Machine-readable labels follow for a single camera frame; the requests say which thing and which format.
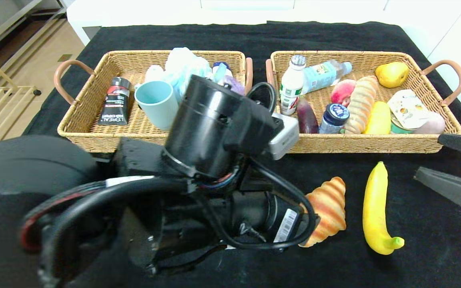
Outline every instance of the toy fruit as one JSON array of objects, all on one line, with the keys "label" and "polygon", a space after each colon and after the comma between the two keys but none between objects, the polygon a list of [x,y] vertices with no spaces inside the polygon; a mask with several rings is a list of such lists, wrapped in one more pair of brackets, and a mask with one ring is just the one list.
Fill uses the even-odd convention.
[{"label": "toy fruit", "polygon": [[383,162],[378,162],[367,180],[362,211],[362,228],[367,244],[375,252],[383,255],[391,254],[402,248],[405,240],[391,237],[385,222],[385,204],[387,200],[387,170]]},{"label": "toy fruit", "polygon": [[337,83],[332,90],[330,100],[332,103],[342,104],[344,107],[348,107],[350,104],[350,96],[355,89],[357,81],[352,79],[342,80]]},{"label": "toy fruit", "polygon": [[346,229],[346,221],[344,220],[345,192],[344,181],[340,177],[333,177],[306,195],[315,213],[321,217],[321,221],[307,242],[300,244],[300,247],[311,247],[322,242],[328,236],[333,236],[340,230]]},{"label": "toy fruit", "polygon": [[377,67],[375,74],[378,82],[384,87],[394,88],[401,86],[408,76],[408,66],[403,62],[390,62]]},{"label": "toy fruit", "polygon": [[298,129],[300,133],[316,134],[319,131],[318,120],[314,115],[313,108],[309,101],[300,97],[296,109],[298,113]]},{"label": "toy fruit", "polygon": [[364,134],[390,134],[390,108],[385,102],[376,101]]},{"label": "toy fruit", "polygon": [[428,112],[428,122],[414,131],[414,134],[442,134],[446,129],[446,121],[435,112]]}]

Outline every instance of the pear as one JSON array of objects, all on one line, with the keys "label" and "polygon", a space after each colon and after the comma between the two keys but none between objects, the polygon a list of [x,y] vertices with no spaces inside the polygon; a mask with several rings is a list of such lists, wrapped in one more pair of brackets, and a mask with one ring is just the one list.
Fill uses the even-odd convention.
[{"label": "pear", "polygon": [[401,86],[408,76],[408,66],[403,62],[390,62],[377,67],[375,74],[378,82],[384,87],[394,88]]}]

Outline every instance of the banana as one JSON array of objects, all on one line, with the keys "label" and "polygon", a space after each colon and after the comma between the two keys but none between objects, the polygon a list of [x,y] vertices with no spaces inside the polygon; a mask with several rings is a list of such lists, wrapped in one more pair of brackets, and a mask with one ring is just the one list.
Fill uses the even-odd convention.
[{"label": "banana", "polygon": [[405,240],[391,237],[385,222],[385,203],[387,200],[387,170],[383,162],[378,162],[367,180],[362,212],[362,228],[367,244],[375,252],[383,255],[391,254],[402,248]]}]

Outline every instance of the white bottle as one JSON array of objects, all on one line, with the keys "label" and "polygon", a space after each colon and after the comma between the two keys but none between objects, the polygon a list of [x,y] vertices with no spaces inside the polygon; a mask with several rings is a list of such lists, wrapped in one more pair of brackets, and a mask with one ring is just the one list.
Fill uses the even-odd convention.
[{"label": "white bottle", "polygon": [[283,115],[289,116],[296,111],[298,97],[302,95],[304,69],[305,57],[293,55],[280,84],[280,113]]}]

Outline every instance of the barcode label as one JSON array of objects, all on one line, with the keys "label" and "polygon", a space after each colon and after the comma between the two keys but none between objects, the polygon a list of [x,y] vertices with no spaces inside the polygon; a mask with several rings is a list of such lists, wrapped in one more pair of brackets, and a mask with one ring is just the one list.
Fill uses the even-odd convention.
[{"label": "barcode label", "polygon": [[284,219],[282,219],[282,223],[280,223],[279,230],[277,231],[277,235],[275,236],[275,240],[273,242],[284,242],[289,237],[289,233],[291,233],[291,229],[293,228],[293,224],[295,224],[296,217],[298,213],[291,209],[286,210],[286,214],[284,214]]}]

